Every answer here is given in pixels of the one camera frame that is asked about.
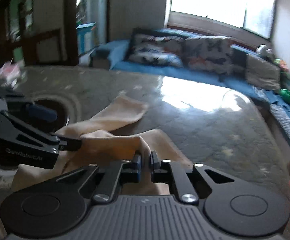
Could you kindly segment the cream beige garment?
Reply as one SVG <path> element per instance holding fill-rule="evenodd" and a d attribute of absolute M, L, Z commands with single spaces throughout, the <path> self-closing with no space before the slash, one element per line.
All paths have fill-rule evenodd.
<path fill-rule="evenodd" d="M 151 151 L 160 159 L 170 159 L 191 168 L 192 162 L 175 146 L 160 129 L 152 129 L 130 136 L 114 136 L 111 131 L 133 124 L 148 111 L 148 104 L 119 95 L 108 107 L 89 120 L 76 122 L 57 131 L 58 135 L 79 138 L 82 147 L 76 152 L 62 151 L 52 170 L 21 164 L 16 172 L 11 189 L 20 189 L 66 174 L 89 164 L 108 165 L 110 161 L 132 159 L 140 151 L 143 159 L 141 181 L 124 185 L 125 194 L 164 195 L 167 186 L 151 181 L 148 161 Z"/>

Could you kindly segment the round black induction cooktop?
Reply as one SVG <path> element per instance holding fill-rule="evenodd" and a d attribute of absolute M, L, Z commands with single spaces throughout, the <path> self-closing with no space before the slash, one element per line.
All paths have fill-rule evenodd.
<path fill-rule="evenodd" d="M 46 133 L 54 133 L 69 122 L 69 113 L 65 106 L 52 99 L 39 99 L 29 110 L 30 124 Z"/>

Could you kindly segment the pink tissue pack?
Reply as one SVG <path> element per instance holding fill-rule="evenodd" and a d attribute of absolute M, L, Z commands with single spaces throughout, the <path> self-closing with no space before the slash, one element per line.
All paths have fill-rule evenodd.
<path fill-rule="evenodd" d="M 6 62 L 0 69 L 0 86 L 16 88 L 27 79 L 24 60 Z"/>

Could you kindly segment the light blue cabinet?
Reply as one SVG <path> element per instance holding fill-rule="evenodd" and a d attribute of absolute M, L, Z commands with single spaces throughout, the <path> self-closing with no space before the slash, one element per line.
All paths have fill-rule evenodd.
<path fill-rule="evenodd" d="M 94 48 L 96 22 L 77 26 L 78 55 L 84 55 Z"/>

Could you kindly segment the blue sectional sofa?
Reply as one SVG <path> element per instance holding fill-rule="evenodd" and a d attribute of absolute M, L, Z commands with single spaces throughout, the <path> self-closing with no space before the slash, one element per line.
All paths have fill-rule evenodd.
<path fill-rule="evenodd" d="M 286 114 L 290 117 L 290 105 L 284 102 L 279 94 L 276 94 L 271 90 L 257 88 L 253 85 L 250 85 L 244 79 L 243 72 L 246 69 L 247 54 L 251 52 L 250 50 L 238 45 L 233 45 L 231 47 L 233 49 L 231 59 L 237 69 L 230 75 L 217 74 L 215 72 L 208 72 L 203 70 L 191 70 L 186 65 L 183 65 L 182 68 L 176 68 L 172 66 L 151 66 L 147 64 L 130 62 L 127 60 L 131 45 L 133 44 L 133 38 L 136 34 L 146 34 L 153 36 L 177 36 L 183 39 L 189 37 L 199 37 L 199 34 L 182 30 L 155 30 L 136 28 L 133 30 L 132 36 L 128 40 L 116 40 L 98 46 L 90 54 L 90 66 L 94 68 L 107 68 L 109 70 L 123 70 L 127 72 L 169 76 L 178 79 L 207 83 L 220 87 L 227 87 L 250 97 L 257 106 L 266 108 L 269 112 L 271 104 L 281 106 Z M 284 138 L 287 140 L 288 145 L 290 146 L 289 139 L 285 135 L 284 131 L 282 133 Z"/>

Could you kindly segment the dark wooden shelf cabinet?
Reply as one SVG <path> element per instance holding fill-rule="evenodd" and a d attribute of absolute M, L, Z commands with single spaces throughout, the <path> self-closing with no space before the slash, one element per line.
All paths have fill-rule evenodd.
<path fill-rule="evenodd" d="M 22 49 L 18 42 L 33 25 L 33 7 L 33 0 L 0 1 L 0 65 L 19 60 Z"/>

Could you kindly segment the lying butterfly print pillow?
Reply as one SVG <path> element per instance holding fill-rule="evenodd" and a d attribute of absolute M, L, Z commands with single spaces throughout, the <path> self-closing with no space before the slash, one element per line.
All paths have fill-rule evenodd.
<path fill-rule="evenodd" d="M 136 34 L 127 60 L 151 66 L 182 68 L 184 39 L 177 36 Z"/>

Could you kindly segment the upright butterfly print pillow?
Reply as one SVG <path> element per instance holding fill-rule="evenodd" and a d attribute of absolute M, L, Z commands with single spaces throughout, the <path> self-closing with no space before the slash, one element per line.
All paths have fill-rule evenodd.
<path fill-rule="evenodd" d="M 183 59 L 191 70 L 217 74 L 233 72 L 233 38 L 228 36 L 189 37 L 184 41 Z"/>

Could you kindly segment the plain grey cushion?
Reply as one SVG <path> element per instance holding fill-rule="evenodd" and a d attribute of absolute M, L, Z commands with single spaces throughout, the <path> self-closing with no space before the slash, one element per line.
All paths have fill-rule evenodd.
<path fill-rule="evenodd" d="M 249 84 L 262 89 L 281 89 L 280 68 L 254 54 L 247 54 L 245 79 Z"/>

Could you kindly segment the black white plush toy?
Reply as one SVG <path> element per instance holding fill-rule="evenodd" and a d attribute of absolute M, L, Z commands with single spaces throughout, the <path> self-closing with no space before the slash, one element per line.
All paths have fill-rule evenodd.
<path fill-rule="evenodd" d="M 261 57 L 266 57 L 269 59 L 273 59 L 274 58 L 274 53 L 272 48 L 268 48 L 267 45 L 265 44 L 261 44 L 257 50 L 256 50 L 257 55 L 261 56 Z"/>

